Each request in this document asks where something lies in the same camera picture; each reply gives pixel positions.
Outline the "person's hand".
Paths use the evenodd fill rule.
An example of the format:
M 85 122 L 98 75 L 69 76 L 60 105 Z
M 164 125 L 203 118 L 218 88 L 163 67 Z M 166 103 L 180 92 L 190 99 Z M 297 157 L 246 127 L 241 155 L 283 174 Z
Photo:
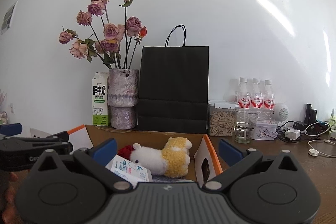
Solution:
M 5 207 L 1 210 L 1 223 L 15 224 L 22 223 L 21 217 L 17 212 L 15 206 L 15 195 L 18 185 L 19 177 L 16 172 L 11 172 L 9 176 L 9 186 L 2 195 L 2 199 L 5 202 Z

